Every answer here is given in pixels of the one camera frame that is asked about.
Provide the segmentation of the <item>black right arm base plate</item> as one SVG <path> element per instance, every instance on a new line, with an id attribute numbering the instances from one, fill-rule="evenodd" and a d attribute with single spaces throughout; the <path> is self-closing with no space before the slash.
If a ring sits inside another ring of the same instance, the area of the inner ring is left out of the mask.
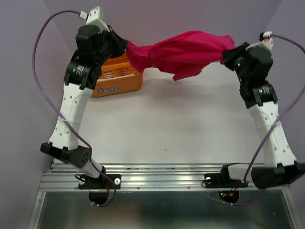
<path id="1" fill-rule="evenodd" d="M 207 173 L 203 176 L 202 186 L 205 188 L 246 188 L 247 184 L 241 182 L 240 180 L 233 180 L 227 177 L 223 177 L 220 173 Z"/>

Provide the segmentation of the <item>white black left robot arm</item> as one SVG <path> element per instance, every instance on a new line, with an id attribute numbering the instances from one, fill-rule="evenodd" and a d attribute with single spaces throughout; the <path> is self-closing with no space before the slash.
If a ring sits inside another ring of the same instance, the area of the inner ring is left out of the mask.
<path id="1" fill-rule="evenodd" d="M 92 148 L 79 145 L 79 130 L 83 114 L 99 77 L 102 66 L 110 58 L 125 53 L 127 41 L 111 28 L 101 31 L 95 25 L 85 25 L 76 35 L 77 50 L 67 65 L 63 99 L 55 129 L 41 152 L 70 164 L 90 177 L 90 183 L 101 188 L 106 183 L 104 167 L 92 160 Z"/>

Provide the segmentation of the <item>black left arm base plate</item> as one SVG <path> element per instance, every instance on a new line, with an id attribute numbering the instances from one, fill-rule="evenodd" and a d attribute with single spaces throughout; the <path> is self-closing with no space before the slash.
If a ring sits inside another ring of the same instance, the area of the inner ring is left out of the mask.
<path id="1" fill-rule="evenodd" d="M 108 178 L 114 183 L 109 182 L 108 179 L 100 175 L 98 178 L 92 178 L 85 174 L 76 174 L 74 177 L 78 180 L 78 189 L 80 190 L 110 190 L 121 188 L 121 174 L 108 174 Z"/>

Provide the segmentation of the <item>red t-shirt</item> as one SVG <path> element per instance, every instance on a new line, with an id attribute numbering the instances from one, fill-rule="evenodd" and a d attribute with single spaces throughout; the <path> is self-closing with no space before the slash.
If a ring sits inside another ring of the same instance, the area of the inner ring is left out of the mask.
<path id="1" fill-rule="evenodd" d="M 139 72 L 157 68 L 173 74 L 173 80 L 197 76 L 213 62 L 223 62 L 223 51 L 235 49 L 231 36 L 217 36 L 203 31 L 187 31 L 154 45 L 138 46 L 128 42 L 126 55 Z"/>

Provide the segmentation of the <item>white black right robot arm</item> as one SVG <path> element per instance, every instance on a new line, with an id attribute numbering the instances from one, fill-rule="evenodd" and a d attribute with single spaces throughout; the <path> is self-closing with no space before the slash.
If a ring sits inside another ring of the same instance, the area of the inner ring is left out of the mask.
<path id="1" fill-rule="evenodd" d="M 258 189 L 289 185 L 305 174 L 305 165 L 299 163 L 290 149 L 278 113 L 278 98 L 267 81 L 273 65 L 271 49 L 264 45 L 244 43 L 223 51 L 223 63 L 235 71 L 240 82 L 240 95 L 254 120 L 261 143 L 255 152 L 264 154 L 264 166 L 227 164 L 219 180 L 230 186 L 236 180 L 253 183 Z"/>

